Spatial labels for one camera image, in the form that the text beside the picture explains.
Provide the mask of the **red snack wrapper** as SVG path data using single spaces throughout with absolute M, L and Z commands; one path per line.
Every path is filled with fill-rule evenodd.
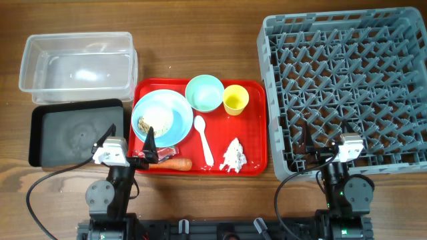
M 159 157 L 159 161 L 165 161 L 168 158 L 177 155 L 179 153 L 179 150 L 175 147 L 163 147 L 163 148 L 157 148 L 157 154 Z M 132 157 L 144 157 L 145 153 L 142 150 L 133 150 Z

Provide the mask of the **white tissue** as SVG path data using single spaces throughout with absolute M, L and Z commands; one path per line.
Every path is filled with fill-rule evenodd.
M 223 158 L 224 162 L 220 164 L 220 170 L 227 167 L 227 172 L 234 170 L 236 173 L 239 173 L 241 171 L 242 166 L 247 163 L 247 159 L 238 138 L 232 140 L 227 151 L 224 153 Z

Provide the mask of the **mint green bowl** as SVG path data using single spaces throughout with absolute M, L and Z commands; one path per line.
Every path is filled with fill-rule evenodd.
M 224 85 L 212 75 L 198 75 L 185 88 L 185 98 L 193 109 L 209 113 L 223 103 Z

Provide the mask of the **yellow plastic cup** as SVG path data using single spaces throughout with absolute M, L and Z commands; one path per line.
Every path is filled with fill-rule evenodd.
M 239 115 L 245 109 L 249 100 L 248 91 L 241 85 L 230 85 L 224 90 L 224 109 L 229 115 Z

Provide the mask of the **small light blue bowl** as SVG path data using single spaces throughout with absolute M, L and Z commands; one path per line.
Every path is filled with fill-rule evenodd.
M 165 135 L 173 123 L 173 113 L 167 107 L 146 107 L 137 120 L 138 129 L 145 133 L 153 128 L 154 137 Z

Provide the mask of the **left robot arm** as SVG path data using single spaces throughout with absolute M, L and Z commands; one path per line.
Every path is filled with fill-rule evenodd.
M 146 136 L 143 157 L 129 157 L 127 141 L 116 137 L 115 130 L 116 126 L 111 125 L 91 150 L 94 162 L 109 168 L 107 178 L 91 184 L 85 195 L 89 216 L 97 221 L 119 221 L 124 218 L 135 172 L 147 170 L 151 163 L 157 164 L 159 161 L 153 128 L 149 128 Z

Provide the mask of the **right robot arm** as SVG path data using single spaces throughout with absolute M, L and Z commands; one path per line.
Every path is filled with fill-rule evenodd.
M 307 123 L 302 127 L 296 153 L 319 163 L 329 211 L 339 217 L 354 217 L 370 212 L 373 181 L 362 174 L 349 174 L 348 163 L 359 158 L 364 149 L 362 136 L 347 121 L 342 121 L 340 140 L 330 147 L 316 147 Z

